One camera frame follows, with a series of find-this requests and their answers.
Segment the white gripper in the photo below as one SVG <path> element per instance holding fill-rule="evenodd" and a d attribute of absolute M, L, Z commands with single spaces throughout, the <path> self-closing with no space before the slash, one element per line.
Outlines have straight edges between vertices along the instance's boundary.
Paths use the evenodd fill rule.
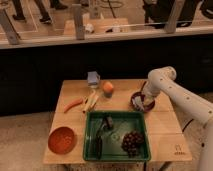
<path fill-rule="evenodd" d="M 151 83 L 146 83 L 142 89 L 142 94 L 144 95 L 144 101 L 142 102 L 143 109 L 148 110 L 149 105 L 160 94 L 160 90 Z"/>

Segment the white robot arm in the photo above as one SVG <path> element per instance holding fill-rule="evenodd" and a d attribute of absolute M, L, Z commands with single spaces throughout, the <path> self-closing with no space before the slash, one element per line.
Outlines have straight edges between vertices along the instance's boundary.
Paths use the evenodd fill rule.
<path fill-rule="evenodd" d="M 155 98 L 163 91 L 200 122 L 205 128 L 205 137 L 197 171 L 213 171 L 213 103 L 175 83 L 176 76 L 176 70 L 171 66 L 151 70 L 142 88 L 143 109 L 149 111 Z"/>

